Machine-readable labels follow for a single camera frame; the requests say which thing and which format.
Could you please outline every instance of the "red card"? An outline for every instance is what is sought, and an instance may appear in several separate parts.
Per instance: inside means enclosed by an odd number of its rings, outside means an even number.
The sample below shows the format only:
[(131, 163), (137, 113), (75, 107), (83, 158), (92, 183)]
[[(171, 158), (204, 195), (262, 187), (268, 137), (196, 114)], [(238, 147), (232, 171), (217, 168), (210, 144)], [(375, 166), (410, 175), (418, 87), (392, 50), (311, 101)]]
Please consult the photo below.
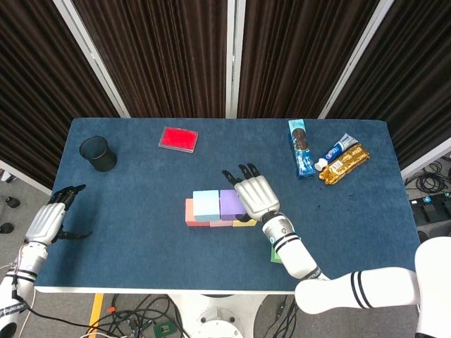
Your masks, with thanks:
[(159, 146), (192, 153), (196, 147), (197, 135), (197, 132), (191, 130), (165, 127)]

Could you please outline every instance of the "oreo cookie package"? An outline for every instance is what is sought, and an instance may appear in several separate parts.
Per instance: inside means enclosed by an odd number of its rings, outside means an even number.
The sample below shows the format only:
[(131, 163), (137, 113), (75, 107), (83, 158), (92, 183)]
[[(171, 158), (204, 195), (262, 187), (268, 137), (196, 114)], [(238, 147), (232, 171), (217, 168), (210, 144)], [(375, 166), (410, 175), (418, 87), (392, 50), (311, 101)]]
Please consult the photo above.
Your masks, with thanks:
[(309, 144), (307, 143), (304, 120), (288, 121), (288, 133), (288, 139), (295, 156), (297, 178), (314, 175), (315, 167), (310, 154)]

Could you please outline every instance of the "toy block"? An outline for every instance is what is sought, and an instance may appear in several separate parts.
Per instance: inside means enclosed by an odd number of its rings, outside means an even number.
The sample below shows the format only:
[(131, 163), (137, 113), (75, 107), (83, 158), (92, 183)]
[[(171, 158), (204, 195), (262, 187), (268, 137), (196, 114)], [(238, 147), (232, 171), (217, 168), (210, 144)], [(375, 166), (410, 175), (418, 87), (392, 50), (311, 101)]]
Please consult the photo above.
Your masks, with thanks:
[(236, 220), (236, 215), (246, 213), (246, 209), (234, 189), (221, 190), (219, 201), (221, 204), (221, 220)]
[(241, 222), (240, 220), (233, 221), (233, 227), (253, 227), (257, 223), (256, 220), (250, 220), (248, 222)]
[(212, 220), (210, 222), (211, 227), (231, 227), (232, 225), (232, 220)]
[(198, 222), (192, 213), (192, 199), (185, 200), (185, 222), (188, 227), (209, 227), (210, 222)]
[(282, 260), (280, 259), (279, 255), (277, 254), (276, 250), (274, 250), (272, 245), (271, 245), (271, 262), (282, 263)]
[(204, 190), (192, 193), (192, 210), (198, 222), (220, 220), (219, 191)]

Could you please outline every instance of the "table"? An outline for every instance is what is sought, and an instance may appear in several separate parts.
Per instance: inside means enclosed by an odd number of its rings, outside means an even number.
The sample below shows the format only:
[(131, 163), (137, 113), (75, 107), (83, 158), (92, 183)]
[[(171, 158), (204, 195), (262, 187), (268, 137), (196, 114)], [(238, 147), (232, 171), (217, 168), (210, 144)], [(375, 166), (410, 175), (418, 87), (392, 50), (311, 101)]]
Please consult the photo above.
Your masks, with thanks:
[[(297, 280), (271, 263), (261, 225), (189, 228), (193, 190), (230, 189), (254, 163), (280, 199), (280, 210), (329, 278), (355, 270), (414, 270), (419, 245), (387, 125), (375, 120), (305, 120), (316, 160), (348, 132), (371, 158), (334, 186), (295, 178), (287, 120), (120, 119), (73, 121), (54, 191), (86, 184), (64, 220), (66, 231), (93, 234), (57, 241), (37, 278), (41, 292), (274, 294)], [(199, 132), (193, 154), (158, 147), (165, 126)], [(78, 153), (84, 138), (105, 137), (116, 167), (99, 173)]]

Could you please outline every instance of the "black mesh cup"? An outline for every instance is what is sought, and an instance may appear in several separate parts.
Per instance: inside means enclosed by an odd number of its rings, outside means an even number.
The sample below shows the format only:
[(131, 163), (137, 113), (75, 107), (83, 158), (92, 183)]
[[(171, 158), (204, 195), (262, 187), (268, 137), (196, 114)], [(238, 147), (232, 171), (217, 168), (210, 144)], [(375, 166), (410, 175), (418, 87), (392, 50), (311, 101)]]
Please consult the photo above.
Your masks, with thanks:
[(116, 155), (108, 148), (102, 136), (88, 137), (80, 145), (80, 155), (86, 158), (97, 171), (109, 171), (116, 165)]

